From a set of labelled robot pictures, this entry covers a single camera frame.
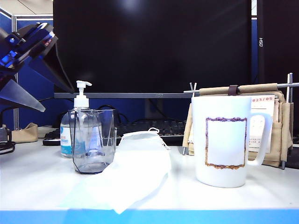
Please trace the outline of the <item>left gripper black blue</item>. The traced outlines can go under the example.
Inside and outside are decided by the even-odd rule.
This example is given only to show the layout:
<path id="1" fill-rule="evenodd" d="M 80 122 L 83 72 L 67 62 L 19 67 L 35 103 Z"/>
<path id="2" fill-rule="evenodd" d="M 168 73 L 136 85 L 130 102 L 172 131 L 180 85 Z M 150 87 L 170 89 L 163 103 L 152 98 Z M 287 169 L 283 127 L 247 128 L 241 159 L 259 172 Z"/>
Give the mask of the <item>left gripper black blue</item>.
<path id="1" fill-rule="evenodd" d="M 46 22 L 27 25 L 10 34 L 1 29 L 0 69 L 19 70 L 25 59 L 31 57 L 30 68 L 60 89 L 73 93 L 74 88 L 59 60 L 58 37 L 53 29 Z M 45 111 L 45 107 L 13 79 L 1 83 L 0 104 Z"/>

